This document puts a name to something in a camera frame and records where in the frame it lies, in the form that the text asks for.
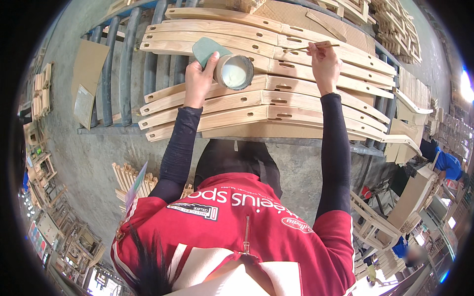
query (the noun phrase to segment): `wooden stick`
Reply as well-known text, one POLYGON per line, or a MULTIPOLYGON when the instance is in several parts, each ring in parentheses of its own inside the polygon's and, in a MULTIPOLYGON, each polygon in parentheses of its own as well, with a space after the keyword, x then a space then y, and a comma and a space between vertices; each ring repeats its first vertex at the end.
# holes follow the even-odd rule
MULTIPOLYGON (((328 48, 328 47, 335 47, 335 46, 340 46, 339 44, 328 44, 328 45, 319 45, 316 46, 317 48, 328 48)), ((301 49, 308 49, 308 47, 302 47, 302 48, 293 48, 293 49, 285 49, 283 52, 287 53, 293 50, 301 50, 301 49)))

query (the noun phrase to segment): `hand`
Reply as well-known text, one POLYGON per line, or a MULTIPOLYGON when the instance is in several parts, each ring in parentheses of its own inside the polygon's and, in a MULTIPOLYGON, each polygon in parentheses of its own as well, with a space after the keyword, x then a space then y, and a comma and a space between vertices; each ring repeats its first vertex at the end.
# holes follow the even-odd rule
POLYGON ((321 96, 336 92, 336 84, 341 72, 342 61, 337 58, 332 47, 317 48, 318 45, 329 45, 329 41, 308 42, 309 52, 312 56, 311 65, 313 75, 321 96))
POLYGON ((212 84, 212 76, 218 60, 219 52, 215 52, 208 59, 204 70, 202 70, 201 64, 198 61, 194 61, 186 67, 186 95, 183 107, 202 107, 204 98, 212 84))

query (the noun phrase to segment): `green sandpaper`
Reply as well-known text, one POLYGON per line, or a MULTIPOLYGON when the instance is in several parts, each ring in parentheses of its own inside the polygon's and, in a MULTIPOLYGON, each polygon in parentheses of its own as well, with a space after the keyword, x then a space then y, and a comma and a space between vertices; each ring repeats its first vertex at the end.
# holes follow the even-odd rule
POLYGON ((192 53, 203 68, 206 67, 208 59, 212 56, 214 52, 219 52, 219 58, 228 54, 232 54, 228 49, 207 37, 199 39, 192 46, 192 53))

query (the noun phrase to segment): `red shirt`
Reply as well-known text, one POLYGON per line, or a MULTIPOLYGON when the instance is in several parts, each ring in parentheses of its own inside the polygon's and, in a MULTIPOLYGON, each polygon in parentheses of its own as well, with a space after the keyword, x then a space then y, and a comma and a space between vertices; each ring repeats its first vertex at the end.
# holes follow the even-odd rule
POLYGON ((356 282, 352 217, 334 210, 310 227, 254 174, 208 178, 196 192, 169 205, 158 197, 136 199, 119 229, 125 236, 114 239, 110 255, 117 272, 131 284, 124 271, 137 270, 137 248, 128 222, 148 245, 154 234, 160 236, 167 264, 182 243, 248 253, 256 262, 298 262, 302 295, 341 296, 356 282))

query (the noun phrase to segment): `cardboard tube cup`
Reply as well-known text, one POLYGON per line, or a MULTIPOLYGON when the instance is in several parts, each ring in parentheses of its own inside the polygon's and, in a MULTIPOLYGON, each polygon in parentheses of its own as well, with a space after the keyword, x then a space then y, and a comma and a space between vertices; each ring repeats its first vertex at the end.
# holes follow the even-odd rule
POLYGON ((214 80, 231 90, 243 90, 254 78, 254 65, 246 56, 227 54, 219 58, 214 80))

